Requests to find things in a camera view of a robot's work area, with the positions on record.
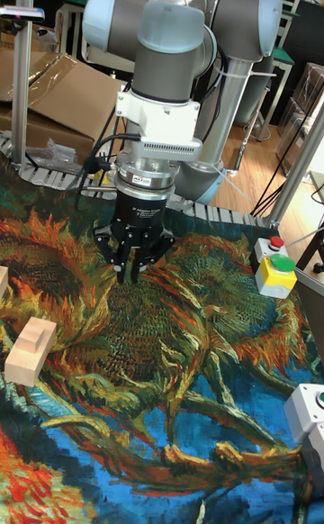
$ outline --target red button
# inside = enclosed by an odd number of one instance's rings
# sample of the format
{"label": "red button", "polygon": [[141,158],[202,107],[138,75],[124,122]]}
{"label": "red button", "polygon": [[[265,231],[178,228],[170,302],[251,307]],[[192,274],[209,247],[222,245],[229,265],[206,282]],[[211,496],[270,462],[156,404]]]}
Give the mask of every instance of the red button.
{"label": "red button", "polygon": [[279,238],[279,236],[273,236],[272,238],[270,238],[270,243],[275,248],[280,248],[281,246],[284,245],[284,241],[282,240],[282,238]]}

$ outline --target sunflower painting fabric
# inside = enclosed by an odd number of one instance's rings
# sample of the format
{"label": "sunflower painting fabric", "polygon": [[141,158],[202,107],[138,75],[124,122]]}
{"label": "sunflower painting fabric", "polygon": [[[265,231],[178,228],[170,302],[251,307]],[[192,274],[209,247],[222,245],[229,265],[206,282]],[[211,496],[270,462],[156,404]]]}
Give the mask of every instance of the sunflower painting fabric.
{"label": "sunflower painting fabric", "polygon": [[[323,522],[283,411],[320,358],[297,293],[260,296],[249,264],[272,232],[167,211],[175,245],[119,285],[92,237],[113,204],[74,197],[0,156],[0,522]],[[3,371],[31,316],[58,332],[26,388]]]}

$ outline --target wooden cube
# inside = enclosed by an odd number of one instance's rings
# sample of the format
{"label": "wooden cube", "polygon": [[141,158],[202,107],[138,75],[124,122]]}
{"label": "wooden cube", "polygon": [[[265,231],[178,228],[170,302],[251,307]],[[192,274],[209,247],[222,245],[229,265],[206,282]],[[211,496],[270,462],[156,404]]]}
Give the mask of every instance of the wooden cube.
{"label": "wooden cube", "polygon": [[0,266],[0,300],[5,293],[5,288],[8,286],[8,268]]}
{"label": "wooden cube", "polygon": [[20,350],[35,354],[41,345],[44,330],[39,326],[32,326],[29,322],[22,329],[15,344]]}
{"label": "wooden cube", "polygon": [[53,344],[57,324],[31,317],[4,362],[4,379],[33,387]]}

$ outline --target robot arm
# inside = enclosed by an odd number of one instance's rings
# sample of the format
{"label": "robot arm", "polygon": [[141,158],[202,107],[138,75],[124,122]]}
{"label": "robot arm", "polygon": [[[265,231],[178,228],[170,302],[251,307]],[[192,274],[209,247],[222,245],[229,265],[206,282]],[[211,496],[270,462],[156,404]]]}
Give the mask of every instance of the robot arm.
{"label": "robot arm", "polygon": [[[186,199],[211,200],[239,100],[253,64],[272,52],[280,15],[280,0],[88,1],[85,39],[135,61],[131,90],[118,94],[116,113],[139,141],[126,140],[118,155],[112,224],[94,233],[120,282],[132,248],[136,281],[175,241],[163,228],[174,190]],[[228,58],[220,110],[217,94],[202,107],[190,97],[193,81],[214,65],[216,41]],[[112,236],[117,251],[110,248]]]}

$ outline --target green button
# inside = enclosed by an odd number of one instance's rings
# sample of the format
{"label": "green button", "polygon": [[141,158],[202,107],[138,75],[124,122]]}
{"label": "green button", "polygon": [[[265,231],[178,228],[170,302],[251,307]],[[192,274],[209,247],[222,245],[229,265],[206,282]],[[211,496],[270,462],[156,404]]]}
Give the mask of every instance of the green button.
{"label": "green button", "polygon": [[294,261],[284,254],[273,254],[270,261],[281,272],[292,272],[296,268]]}

